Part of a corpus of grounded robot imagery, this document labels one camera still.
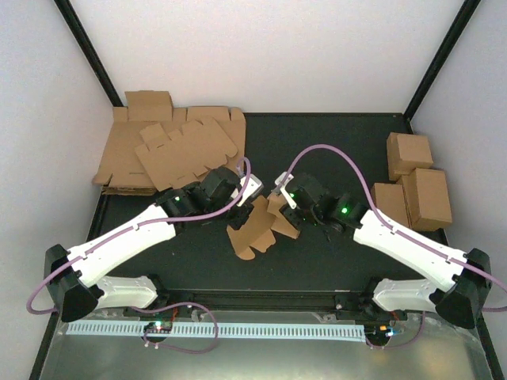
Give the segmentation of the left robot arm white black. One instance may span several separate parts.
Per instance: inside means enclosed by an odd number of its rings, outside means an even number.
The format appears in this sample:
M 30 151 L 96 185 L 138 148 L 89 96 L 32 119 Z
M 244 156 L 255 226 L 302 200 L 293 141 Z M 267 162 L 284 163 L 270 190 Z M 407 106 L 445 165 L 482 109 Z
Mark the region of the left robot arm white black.
M 202 181 L 165 191 L 145 211 L 92 241 L 65 249 L 47 249 L 45 287 L 61 321 L 80 320 L 98 309 L 134 307 L 163 315 L 170 297 L 155 275 L 111 277 L 122 263 L 188 228 L 226 219 L 239 230 L 254 209 L 263 184 L 253 174 L 226 167 L 211 170 Z

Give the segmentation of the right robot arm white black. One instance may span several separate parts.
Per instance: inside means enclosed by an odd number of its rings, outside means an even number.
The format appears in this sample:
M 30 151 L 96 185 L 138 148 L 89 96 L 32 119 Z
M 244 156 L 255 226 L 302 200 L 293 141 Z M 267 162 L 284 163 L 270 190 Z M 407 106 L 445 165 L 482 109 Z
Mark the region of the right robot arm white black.
M 480 249 L 465 253 L 441 245 L 357 202 L 335 196 L 311 175 L 282 173 L 275 190 L 287 201 L 284 217 L 293 226 L 303 220 L 349 234 L 360 244 L 386 254 L 421 275 L 419 280 L 381 279 L 360 299 L 365 317 L 391 311 L 438 314 L 446 322 L 473 329 L 492 281 L 490 258 Z

